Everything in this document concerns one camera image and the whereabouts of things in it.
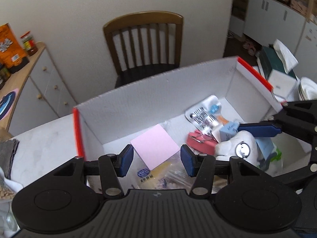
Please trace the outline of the red binder clip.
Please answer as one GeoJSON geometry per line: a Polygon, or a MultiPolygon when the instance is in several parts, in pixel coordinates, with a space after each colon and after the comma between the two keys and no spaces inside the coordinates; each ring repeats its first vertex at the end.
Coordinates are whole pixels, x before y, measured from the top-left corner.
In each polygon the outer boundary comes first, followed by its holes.
{"type": "Polygon", "coordinates": [[[214,155],[218,142],[211,136],[204,135],[201,131],[195,130],[188,134],[186,144],[199,153],[214,155]]]}

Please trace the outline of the white mask bag green label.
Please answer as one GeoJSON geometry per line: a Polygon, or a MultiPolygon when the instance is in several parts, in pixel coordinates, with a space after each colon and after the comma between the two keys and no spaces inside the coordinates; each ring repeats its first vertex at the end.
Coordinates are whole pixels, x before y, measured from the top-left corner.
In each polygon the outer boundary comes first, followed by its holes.
{"type": "Polygon", "coordinates": [[[280,175],[283,172],[283,159],[281,151],[276,147],[267,159],[260,156],[259,168],[271,176],[280,175]]]}

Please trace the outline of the cotton swab bag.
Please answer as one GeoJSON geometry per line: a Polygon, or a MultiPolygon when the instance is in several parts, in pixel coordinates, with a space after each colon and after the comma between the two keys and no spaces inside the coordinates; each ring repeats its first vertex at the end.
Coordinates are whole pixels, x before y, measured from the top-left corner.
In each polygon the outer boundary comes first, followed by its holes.
{"type": "Polygon", "coordinates": [[[165,190],[185,189],[189,193],[196,178],[187,175],[179,153],[171,157],[169,161],[163,177],[159,180],[158,188],[165,190]]]}

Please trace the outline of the blueberry bread packet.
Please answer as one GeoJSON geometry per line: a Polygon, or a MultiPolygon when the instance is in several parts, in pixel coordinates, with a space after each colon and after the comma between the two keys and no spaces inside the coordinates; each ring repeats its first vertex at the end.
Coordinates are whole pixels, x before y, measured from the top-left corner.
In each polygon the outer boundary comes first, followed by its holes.
{"type": "Polygon", "coordinates": [[[166,189],[167,181],[165,180],[165,176],[172,165],[171,162],[167,161],[153,170],[149,170],[148,168],[140,169],[137,172],[137,188],[145,190],[166,189]]]}

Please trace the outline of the light blue carton box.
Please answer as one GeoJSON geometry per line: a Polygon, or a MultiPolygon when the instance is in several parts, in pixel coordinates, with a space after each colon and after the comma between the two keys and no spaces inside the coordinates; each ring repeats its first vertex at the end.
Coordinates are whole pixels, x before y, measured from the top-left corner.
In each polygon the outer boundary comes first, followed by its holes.
{"type": "Polygon", "coordinates": [[[227,123],[220,130],[221,142],[215,147],[214,156],[228,161],[237,156],[258,165],[260,161],[272,160],[278,155],[277,147],[270,138],[255,138],[250,132],[238,131],[238,122],[227,123]]]}

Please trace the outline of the white plush keychain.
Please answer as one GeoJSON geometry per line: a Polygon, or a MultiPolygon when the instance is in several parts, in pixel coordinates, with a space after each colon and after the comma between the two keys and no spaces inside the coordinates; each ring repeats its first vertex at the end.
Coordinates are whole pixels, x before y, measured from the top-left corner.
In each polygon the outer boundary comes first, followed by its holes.
{"type": "Polygon", "coordinates": [[[251,133],[240,131],[228,141],[216,145],[214,157],[217,160],[228,161],[233,156],[258,166],[257,143],[251,133]]]}

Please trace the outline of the pink sticky note pad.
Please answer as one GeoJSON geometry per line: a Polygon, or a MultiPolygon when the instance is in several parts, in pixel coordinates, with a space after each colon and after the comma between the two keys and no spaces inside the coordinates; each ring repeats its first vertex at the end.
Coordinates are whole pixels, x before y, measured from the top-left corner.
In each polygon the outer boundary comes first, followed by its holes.
{"type": "Polygon", "coordinates": [[[131,145],[149,170],[155,169],[180,151],[179,145],[160,124],[132,139],[131,145]]]}

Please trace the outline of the stacked white plates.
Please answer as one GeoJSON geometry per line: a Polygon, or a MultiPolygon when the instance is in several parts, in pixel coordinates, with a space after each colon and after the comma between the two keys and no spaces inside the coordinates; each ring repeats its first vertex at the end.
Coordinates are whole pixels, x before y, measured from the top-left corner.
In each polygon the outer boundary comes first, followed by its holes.
{"type": "Polygon", "coordinates": [[[307,77],[302,77],[298,86],[298,93],[301,101],[317,100],[317,84],[307,77]]]}

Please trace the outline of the red cardboard box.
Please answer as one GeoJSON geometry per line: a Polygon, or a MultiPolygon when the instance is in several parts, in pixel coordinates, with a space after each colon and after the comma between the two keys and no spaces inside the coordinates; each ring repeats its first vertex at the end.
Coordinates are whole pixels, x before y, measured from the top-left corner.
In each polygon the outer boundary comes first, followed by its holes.
{"type": "Polygon", "coordinates": [[[77,152],[88,161],[119,154],[139,135],[160,125],[179,146],[195,127],[185,117],[203,102],[221,104],[229,121],[254,123],[282,109],[267,81],[242,59],[203,62],[137,81],[74,108],[77,152]]]}

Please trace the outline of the green white tissue box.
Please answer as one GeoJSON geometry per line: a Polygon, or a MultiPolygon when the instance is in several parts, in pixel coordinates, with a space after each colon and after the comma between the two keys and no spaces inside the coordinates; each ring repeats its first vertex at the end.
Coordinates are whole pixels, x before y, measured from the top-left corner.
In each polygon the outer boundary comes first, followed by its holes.
{"type": "Polygon", "coordinates": [[[298,61],[292,52],[280,41],[263,46],[257,57],[260,74],[273,87],[273,94],[279,99],[288,99],[298,79],[293,69],[298,61]]]}

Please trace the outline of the white sideboard cabinet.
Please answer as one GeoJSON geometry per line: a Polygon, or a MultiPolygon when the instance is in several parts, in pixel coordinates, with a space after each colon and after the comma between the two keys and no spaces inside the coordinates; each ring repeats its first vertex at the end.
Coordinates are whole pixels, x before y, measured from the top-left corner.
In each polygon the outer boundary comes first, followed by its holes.
{"type": "Polygon", "coordinates": [[[10,112],[1,120],[1,128],[12,136],[69,115],[77,104],[46,45],[36,45],[38,51],[29,63],[12,74],[1,88],[1,99],[18,89],[10,112]]]}

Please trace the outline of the white green tea bag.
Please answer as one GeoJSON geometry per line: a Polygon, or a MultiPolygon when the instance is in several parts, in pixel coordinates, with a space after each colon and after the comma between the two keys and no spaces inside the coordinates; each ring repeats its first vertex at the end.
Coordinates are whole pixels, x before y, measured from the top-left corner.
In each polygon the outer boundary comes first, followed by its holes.
{"type": "Polygon", "coordinates": [[[0,200],[3,202],[10,202],[15,197],[15,195],[23,189],[23,185],[7,179],[5,177],[4,171],[0,168],[0,200]]]}

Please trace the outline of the grey folded cloth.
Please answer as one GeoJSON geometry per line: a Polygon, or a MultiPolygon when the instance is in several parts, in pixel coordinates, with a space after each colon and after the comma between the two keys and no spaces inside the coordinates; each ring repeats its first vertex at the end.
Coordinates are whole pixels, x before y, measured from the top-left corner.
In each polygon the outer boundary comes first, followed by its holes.
{"type": "Polygon", "coordinates": [[[11,179],[11,170],[18,145],[19,141],[17,139],[7,140],[0,143],[0,166],[7,179],[11,179]]]}

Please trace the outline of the wooden chair behind table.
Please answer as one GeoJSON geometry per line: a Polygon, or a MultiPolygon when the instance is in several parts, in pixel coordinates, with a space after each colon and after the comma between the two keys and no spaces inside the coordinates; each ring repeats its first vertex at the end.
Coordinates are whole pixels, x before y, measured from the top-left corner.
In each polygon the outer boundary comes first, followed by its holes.
{"type": "Polygon", "coordinates": [[[103,33],[121,87],[180,67],[184,17],[144,11],[117,17],[103,33]]]}

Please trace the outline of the red lid sauce jar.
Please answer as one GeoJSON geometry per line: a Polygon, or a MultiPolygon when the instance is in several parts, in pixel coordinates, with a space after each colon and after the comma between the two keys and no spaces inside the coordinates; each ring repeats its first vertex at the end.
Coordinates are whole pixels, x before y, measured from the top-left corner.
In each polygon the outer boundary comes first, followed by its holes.
{"type": "Polygon", "coordinates": [[[25,51],[27,51],[30,57],[33,56],[38,51],[38,48],[36,46],[36,42],[33,36],[31,35],[31,32],[30,31],[26,32],[25,34],[21,35],[20,38],[23,43],[25,51]]]}

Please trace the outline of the orange snack bag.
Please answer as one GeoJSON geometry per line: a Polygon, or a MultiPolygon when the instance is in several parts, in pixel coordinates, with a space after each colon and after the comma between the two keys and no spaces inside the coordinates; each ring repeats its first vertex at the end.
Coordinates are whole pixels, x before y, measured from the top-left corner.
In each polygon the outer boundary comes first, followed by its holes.
{"type": "Polygon", "coordinates": [[[11,74],[20,71],[29,63],[28,55],[16,40],[8,23],[0,30],[0,58],[11,74]]]}

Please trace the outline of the white wall cabinets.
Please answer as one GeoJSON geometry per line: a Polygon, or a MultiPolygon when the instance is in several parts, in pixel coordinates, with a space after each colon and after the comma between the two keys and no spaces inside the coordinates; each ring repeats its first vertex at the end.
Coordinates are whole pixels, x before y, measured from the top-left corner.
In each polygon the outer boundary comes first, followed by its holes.
{"type": "Polygon", "coordinates": [[[296,54],[316,0],[233,0],[224,55],[256,63],[262,47],[280,40],[296,54]]]}

